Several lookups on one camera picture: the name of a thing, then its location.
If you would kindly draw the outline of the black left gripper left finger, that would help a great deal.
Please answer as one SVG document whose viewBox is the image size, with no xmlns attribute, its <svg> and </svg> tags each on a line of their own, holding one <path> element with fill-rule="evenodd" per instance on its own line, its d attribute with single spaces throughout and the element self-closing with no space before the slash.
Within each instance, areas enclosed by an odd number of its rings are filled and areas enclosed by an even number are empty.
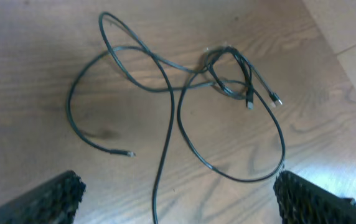
<svg viewBox="0 0 356 224">
<path fill-rule="evenodd" d="M 86 185 L 68 170 L 0 206 L 0 223 L 72 224 Z"/>
</svg>

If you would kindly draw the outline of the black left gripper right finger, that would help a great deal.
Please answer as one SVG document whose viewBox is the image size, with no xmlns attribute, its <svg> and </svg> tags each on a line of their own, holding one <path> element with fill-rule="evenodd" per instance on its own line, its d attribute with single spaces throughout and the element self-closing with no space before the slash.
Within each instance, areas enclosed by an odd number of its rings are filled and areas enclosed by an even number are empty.
<svg viewBox="0 0 356 224">
<path fill-rule="evenodd" d="M 282 171 L 273 190 L 283 224 L 356 224 L 354 198 L 338 197 L 290 171 Z"/>
</svg>

